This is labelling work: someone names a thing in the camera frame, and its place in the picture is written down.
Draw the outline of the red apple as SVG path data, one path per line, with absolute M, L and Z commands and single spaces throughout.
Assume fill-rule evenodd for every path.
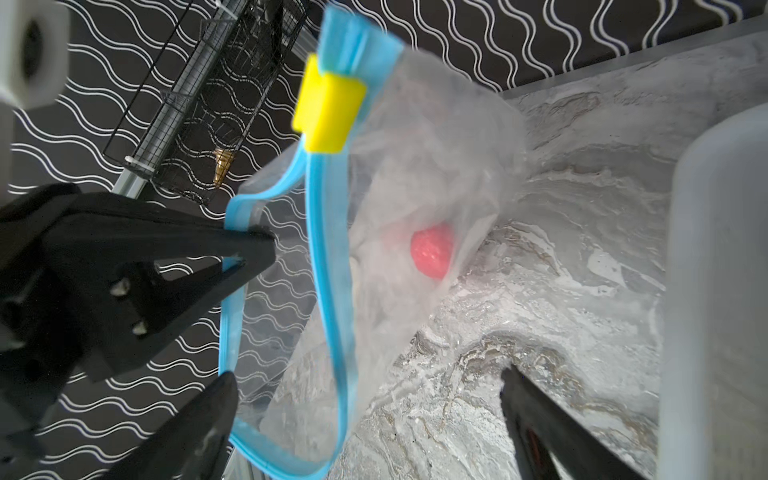
M 410 254 L 415 268 L 428 278 L 444 279 L 452 262 L 454 237 L 454 230 L 447 223 L 415 232 L 410 242 Z

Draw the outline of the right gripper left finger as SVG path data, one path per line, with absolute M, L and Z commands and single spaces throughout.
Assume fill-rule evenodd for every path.
M 237 406 L 237 381 L 226 371 L 103 477 L 220 479 Z

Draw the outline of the clear zip top bag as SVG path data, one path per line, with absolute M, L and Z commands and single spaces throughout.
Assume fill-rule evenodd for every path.
M 499 219 L 525 125 L 499 95 L 336 7 L 309 55 L 299 141 L 245 182 L 224 226 L 268 227 L 276 260 L 221 305 L 219 369 L 238 383 L 230 436 L 274 479 L 322 479 Z M 448 274 L 412 235 L 454 230 Z

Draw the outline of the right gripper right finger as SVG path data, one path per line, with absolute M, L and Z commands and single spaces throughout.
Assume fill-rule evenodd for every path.
M 558 479 L 559 462 L 573 479 L 642 476 L 594 438 L 512 365 L 501 373 L 500 403 L 523 479 Z

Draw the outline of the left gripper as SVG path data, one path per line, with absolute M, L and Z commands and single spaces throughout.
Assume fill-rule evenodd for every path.
M 265 227 L 231 231 L 124 196 L 79 192 L 44 185 L 1 209 L 4 479 L 44 456 L 37 432 L 78 359 L 64 300 L 80 364 L 100 381 L 147 364 L 276 260 Z

